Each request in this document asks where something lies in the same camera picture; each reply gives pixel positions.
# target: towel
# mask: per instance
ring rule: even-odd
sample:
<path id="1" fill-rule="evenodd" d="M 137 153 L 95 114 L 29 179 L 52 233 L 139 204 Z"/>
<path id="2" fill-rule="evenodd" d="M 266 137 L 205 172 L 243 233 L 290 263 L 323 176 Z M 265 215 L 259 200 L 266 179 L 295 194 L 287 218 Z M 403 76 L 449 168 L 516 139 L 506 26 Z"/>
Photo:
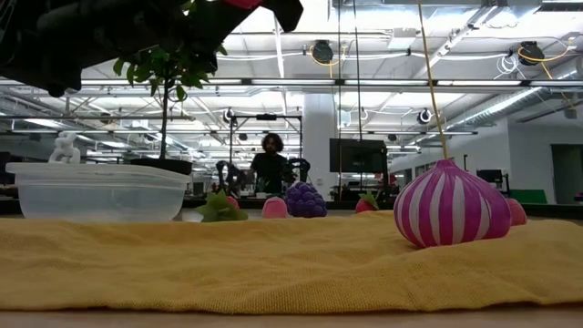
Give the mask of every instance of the towel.
<path id="1" fill-rule="evenodd" d="M 354 313 L 583 302 L 583 227 L 418 250 L 392 212 L 217 223 L 0 220 L 0 310 Z"/>

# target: pink toy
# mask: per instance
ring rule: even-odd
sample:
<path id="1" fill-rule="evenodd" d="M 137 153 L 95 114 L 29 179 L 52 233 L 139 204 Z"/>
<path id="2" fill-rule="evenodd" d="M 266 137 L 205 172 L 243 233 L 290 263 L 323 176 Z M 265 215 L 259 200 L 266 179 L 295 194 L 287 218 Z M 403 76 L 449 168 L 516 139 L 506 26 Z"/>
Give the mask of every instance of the pink toy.
<path id="1" fill-rule="evenodd" d="M 510 209 L 510 216 L 512 216 L 512 225 L 527 224 L 527 213 L 518 200 L 507 199 L 508 208 Z"/>
<path id="2" fill-rule="evenodd" d="M 261 216 L 264 219 L 285 219 L 288 214 L 288 207 L 285 201 L 278 197 L 273 197 L 265 201 Z"/>
<path id="3" fill-rule="evenodd" d="M 229 203 L 235 205 L 235 208 L 237 208 L 237 209 L 239 208 L 239 202 L 237 200 L 235 200 L 234 197 L 232 197 L 232 196 L 227 197 L 227 201 Z"/>
<path id="4" fill-rule="evenodd" d="M 421 248 L 501 238 L 512 222 L 500 192 L 449 159 L 404 188 L 394 218 L 403 236 Z"/>

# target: clear plastic bin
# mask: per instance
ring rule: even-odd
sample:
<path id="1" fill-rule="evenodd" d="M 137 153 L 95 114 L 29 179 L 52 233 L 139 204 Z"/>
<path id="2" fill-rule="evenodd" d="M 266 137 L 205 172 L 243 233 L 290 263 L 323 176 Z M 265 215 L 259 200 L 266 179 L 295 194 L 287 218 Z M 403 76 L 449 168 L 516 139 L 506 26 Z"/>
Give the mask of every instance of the clear plastic bin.
<path id="1" fill-rule="evenodd" d="M 168 221 L 189 176 L 136 165 L 8 163 L 27 219 Z"/>

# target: black shirt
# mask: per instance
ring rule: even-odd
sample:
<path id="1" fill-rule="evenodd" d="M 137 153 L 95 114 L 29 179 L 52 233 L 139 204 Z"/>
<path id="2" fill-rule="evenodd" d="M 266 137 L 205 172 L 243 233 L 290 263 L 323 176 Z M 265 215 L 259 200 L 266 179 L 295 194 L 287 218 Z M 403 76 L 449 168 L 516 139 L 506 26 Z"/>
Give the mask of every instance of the black shirt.
<path id="1" fill-rule="evenodd" d="M 255 155 L 251 168 L 257 172 L 256 185 L 259 179 L 263 179 L 264 183 L 267 183 L 263 192 L 281 192 L 281 173 L 287 161 L 284 156 L 278 154 L 262 153 Z"/>

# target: pink white striped object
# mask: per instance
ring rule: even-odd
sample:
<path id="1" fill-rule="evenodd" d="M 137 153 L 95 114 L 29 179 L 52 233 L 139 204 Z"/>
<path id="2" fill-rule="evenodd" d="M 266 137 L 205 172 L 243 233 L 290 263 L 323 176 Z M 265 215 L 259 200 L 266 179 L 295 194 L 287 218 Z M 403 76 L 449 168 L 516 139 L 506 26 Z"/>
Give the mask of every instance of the pink white striped object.
<path id="1" fill-rule="evenodd" d="M 394 219 L 401 234 L 421 248 L 501 238 L 512 223 L 502 194 L 449 159 L 404 188 Z"/>

